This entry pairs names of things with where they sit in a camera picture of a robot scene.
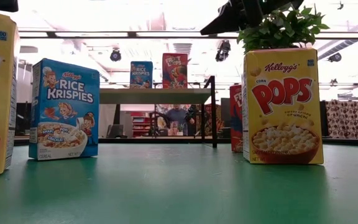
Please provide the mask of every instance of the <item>ceiling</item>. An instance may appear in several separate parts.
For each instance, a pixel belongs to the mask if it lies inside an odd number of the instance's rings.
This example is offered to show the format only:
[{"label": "ceiling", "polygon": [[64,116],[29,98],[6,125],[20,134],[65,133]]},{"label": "ceiling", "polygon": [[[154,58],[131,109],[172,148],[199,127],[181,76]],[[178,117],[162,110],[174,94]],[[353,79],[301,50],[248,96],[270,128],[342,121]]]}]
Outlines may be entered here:
[{"label": "ceiling", "polygon": [[[217,9],[227,0],[20,0],[19,12],[6,13],[17,22],[19,30],[59,31],[198,31],[217,15]],[[316,6],[325,14],[323,22],[335,32],[358,32],[358,0],[305,0],[304,5]],[[216,62],[219,39],[22,39],[22,46],[38,48],[38,53],[23,53],[22,60],[35,63],[48,57],[96,68],[109,82],[128,82],[129,65],[133,60],[151,60],[154,80],[161,81],[161,59],[164,52],[186,52],[189,62],[189,82],[202,82],[215,75],[220,89],[241,82],[243,50],[231,40],[230,55],[224,62]],[[338,45],[345,40],[318,40],[314,48],[319,55],[331,49],[340,49],[340,62],[319,61],[319,81],[329,83],[358,83],[358,42],[346,47]],[[120,49],[122,60],[109,59],[113,48]],[[321,85],[321,92],[358,94],[358,86],[335,88]]]}]

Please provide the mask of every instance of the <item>shelf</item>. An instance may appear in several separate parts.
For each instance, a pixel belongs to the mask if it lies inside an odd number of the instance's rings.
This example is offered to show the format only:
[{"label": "shelf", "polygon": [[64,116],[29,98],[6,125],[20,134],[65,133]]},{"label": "shelf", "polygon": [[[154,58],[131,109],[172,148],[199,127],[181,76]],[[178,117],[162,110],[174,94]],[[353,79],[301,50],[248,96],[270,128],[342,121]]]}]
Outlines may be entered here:
[{"label": "shelf", "polygon": [[211,89],[100,89],[101,104],[202,104]]}]

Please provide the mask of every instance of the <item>green tabletop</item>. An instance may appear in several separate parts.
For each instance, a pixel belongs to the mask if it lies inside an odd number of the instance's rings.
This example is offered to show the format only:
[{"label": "green tabletop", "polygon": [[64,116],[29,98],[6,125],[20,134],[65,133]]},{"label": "green tabletop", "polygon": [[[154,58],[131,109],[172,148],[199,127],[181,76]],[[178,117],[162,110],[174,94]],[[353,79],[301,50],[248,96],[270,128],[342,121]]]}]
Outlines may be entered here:
[{"label": "green tabletop", "polygon": [[0,175],[0,224],[358,224],[358,147],[325,145],[323,166],[251,165],[230,145],[100,144],[45,162],[27,149]]}]

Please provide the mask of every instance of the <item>red cereal box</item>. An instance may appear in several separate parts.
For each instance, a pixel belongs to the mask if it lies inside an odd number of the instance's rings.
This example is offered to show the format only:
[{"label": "red cereal box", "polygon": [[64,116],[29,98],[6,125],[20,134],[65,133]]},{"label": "red cereal box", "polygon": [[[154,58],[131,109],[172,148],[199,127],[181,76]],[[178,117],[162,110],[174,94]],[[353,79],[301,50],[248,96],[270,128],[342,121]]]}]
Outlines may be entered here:
[{"label": "red cereal box", "polygon": [[231,151],[242,152],[242,96],[241,85],[230,86]]},{"label": "red cereal box", "polygon": [[187,88],[187,54],[162,54],[162,88]]}]

